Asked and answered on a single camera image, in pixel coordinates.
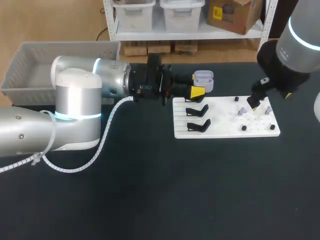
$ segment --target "black cable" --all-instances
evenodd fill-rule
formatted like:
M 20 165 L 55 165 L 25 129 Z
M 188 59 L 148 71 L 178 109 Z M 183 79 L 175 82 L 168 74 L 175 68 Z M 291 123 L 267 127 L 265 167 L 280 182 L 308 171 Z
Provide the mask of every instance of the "black cable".
M 105 30 L 107 30 L 107 29 L 108 29 L 108 27 L 106 27 L 105 29 L 103 29 L 103 30 L 99 33 L 99 35 L 96 37 L 96 41 L 98 41 L 100 35 L 101 35 Z
M 100 13 L 101 13 L 101 14 L 104 14 L 104 13 L 105 13 L 105 8 L 104 8 L 104 7 L 100 9 Z M 96 41 L 98 41 L 100 35 L 101 35 L 105 30 L 107 30 L 107 29 L 108 29 L 108 27 L 106 27 L 105 29 L 103 29 L 103 30 L 99 33 L 99 35 L 96 37 Z

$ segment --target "floor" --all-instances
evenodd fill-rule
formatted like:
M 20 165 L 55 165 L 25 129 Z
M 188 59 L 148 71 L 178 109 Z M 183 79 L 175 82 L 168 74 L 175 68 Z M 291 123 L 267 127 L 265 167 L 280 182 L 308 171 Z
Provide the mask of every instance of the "floor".
M 107 27 L 99 13 L 102 0 L 1 0 L 0 76 L 4 76 L 15 52 L 23 42 L 95 41 Z M 99 41 L 109 40 L 105 31 Z M 202 41 L 192 56 L 165 55 L 164 63 L 254 62 L 256 40 Z M 123 61 L 145 63 L 146 57 L 121 57 Z M 0 106 L 11 102 L 0 93 Z

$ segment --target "gray peg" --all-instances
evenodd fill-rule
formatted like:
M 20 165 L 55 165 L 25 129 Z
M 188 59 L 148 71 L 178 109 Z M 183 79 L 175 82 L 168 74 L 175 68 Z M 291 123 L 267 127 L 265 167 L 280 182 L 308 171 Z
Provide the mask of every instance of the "gray peg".
M 245 109 L 244 107 L 242 107 L 241 109 L 240 109 L 240 111 L 238 112 L 238 115 L 239 116 L 242 116 L 242 114 L 246 114 L 248 111 L 247 111 L 247 109 Z
M 272 112 L 272 108 L 270 106 L 268 106 L 264 112 L 265 115 L 268 115 L 269 113 Z

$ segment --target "metal shelf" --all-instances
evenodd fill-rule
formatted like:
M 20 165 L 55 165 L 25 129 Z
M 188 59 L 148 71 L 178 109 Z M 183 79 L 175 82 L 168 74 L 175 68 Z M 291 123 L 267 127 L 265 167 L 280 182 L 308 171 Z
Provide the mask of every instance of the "metal shelf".
M 266 0 L 266 18 L 252 27 L 246 35 L 229 32 L 207 24 L 205 14 L 200 15 L 198 32 L 172 33 L 166 32 L 163 9 L 157 3 L 153 8 L 153 30 L 151 32 L 123 32 L 117 19 L 114 20 L 112 0 L 104 0 L 105 16 L 108 24 L 110 40 L 113 41 L 152 41 L 152 40 L 208 40 L 208 39 L 256 39 L 261 38 L 260 45 L 268 40 L 278 0 Z

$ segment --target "cable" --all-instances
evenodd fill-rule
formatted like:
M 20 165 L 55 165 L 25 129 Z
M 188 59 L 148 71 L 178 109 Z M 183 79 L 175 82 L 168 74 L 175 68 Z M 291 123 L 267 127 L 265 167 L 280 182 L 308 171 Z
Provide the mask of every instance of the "cable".
M 123 99 L 121 99 L 112 109 L 111 113 L 110 113 L 110 116 L 109 116 L 109 119 L 108 119 L 108 122 L 106 123 L 106 126 L 105 126 L 105 130 L 104 130 L 104 133 L 103 133 L 103 136 L 102 136 L 102 139 L 101 139 L 101 142 L 100 142 L 100 145 L 98 147 L 98 150 L 96 151 L 96 153 L 94 154 L 93 158 L 91 158 L 91 160 L 86 163 L 85 165 L 81 166 L 81 167 L 78 167 L 78 168 L 74 168 L 74 169 L 65 169 L 65 168 L 61 168 L 61 167 L 58 167 L 56 165 L 54 165 L 52 162 L 50 162 L 46 155 L 43 155 L 42 156 L 42 159 L 44 160 L 44 162 L 52 169 L 56 170 L 56 171 L 59 171 L 59 172 L 62 172 L 62 173 L 67 173 L 67 174 L 73 174 L 73 173 L 77 173 L 77 172 L 81 172 L 83 170 L 85 170 L 86 168 L 88 168 L 91 164 L 94 163 L 94 161 L 98 158 L 104 144 L 105 144 L 105 141 L 106 141 L 106 138 L 107 138 L 107 134 L 109 132 L 109 129 L 110 129 L 110 125 L 111 125 L 111 122 L 112 122 L 112 119 L 117 111 L 117 109 L 120 107 L 121 104 L 125 103 L 125 102 L 130 102 L 130 101 L 133 101 L 134 98 L 132 96 L 128 96 L 128 97 L 125 97 Z
M 44 113 L 48 113 L 50 115 L 52 123 L 53 123 L 53 130 L 51 132 L 51 136 L 50 136 L 50 140 L 49 140 L 48 146 L 46 146 L 44 151 L 41 152 L 40 155 L 33 160 L 33 163 L 31 163 L 32 166 L 34 166 L 38 162 L 40 162 L 40 159 L 42 158 L 42 156 L 44 156 L 47 152 L 49 152 L 49 150 L 51 149 L 52 145 L 54 144 L 54 141 L 56 139 L 56 133 L 57 133 L 57 125 L 56 125 L 57 121 L 56 121 L 55 115 L 52 112 L 47 111 L 47 110 L 42 110 L 42 111 L 40 111 L 40 113 L 43 113 L 43 114 Z
M 21 160 L 21 161 L 18 161 L 18 162 L 14 163 L 14 164 L 1 167 L 1 168 L 0 168 L 0 173 L 4 173 L 4 172 L 6 172 L 6 171 L 8 171 L 8 170 L 11 170 L 11 169 L 14 169 L 14 168 L 16 168 L 16 167 L 19 167 L 19 166 L 21 166 L 21 165 L 27 164 L 27 163 L 31 162 L 32 160 L 34 160 L 35 158 L 37 158 L 38 155 L 40 155 L 40 153 L 35 153 L 35 154 L 33 154 L 32 156 L 27 157 L 26 159 L 23 159 L 23 160 Z
M 100 13 L 101 14 L 105 14 L 106 13 L 106 11 L 105 11 L 105 8 L 104 7 L 102 7 L 101 9 L 100 9 Z M 107 30 L 108 29 L 108 27 L 106 27 L 105 29 L 103 29 L 100 33 L 99 33 L 99 35 L 96 37 L 96 41 L 98 41 L 98 39 L 99 39 L 99 37 L 100 37 L 100 35 L 105 31 L 105 30 Z
M 108 29 L 108 27 L 106 27 L 105 29 L 103 29 L 103 30 L 99 33 L 99 35 L 96 37 L 96 41 L 98 41 L 100 35 L 101 35 L 105 30 L 107 30 L 107 29 Z

